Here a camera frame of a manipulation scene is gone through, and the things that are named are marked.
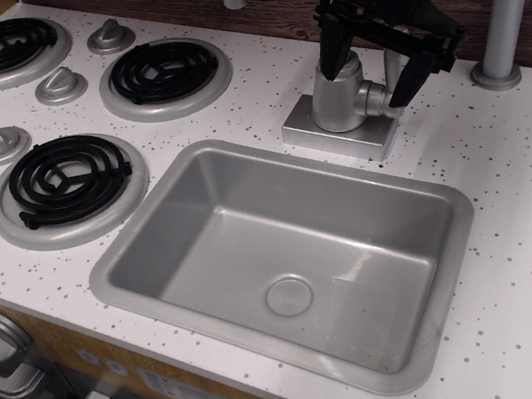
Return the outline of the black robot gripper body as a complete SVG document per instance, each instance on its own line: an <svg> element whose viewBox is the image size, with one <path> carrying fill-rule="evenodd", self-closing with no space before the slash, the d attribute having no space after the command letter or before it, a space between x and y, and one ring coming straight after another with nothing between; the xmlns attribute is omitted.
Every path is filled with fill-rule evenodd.
<svg viewBox="0 0 532 399"><path fill-rule="evenodd" d="M428 53L434 74L452 69L466 35L466 28L431 0L321 0L315 14L318 25L328 15L337 17L354 38L406 56Z"/></svg>

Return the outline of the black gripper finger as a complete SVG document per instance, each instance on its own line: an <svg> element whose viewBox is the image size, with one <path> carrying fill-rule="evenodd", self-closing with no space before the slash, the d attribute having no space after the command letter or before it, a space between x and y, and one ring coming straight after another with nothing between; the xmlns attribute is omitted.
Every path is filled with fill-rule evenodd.
<svg viewBox="0 0 532 399"><path fill-rule="evenodd" d="M399 109L409 105L429 78L431 69L428 53L412 56L399 75L398 82L389 101L389 107L391 109Z"/></svg>
<svg viewBox="0 0 532 399"><path fill-rule="evenodd" d="M349 61L353 32L347 24L331 15L322 18L319 26L320 71L326 79L333 81Z"/></svg>

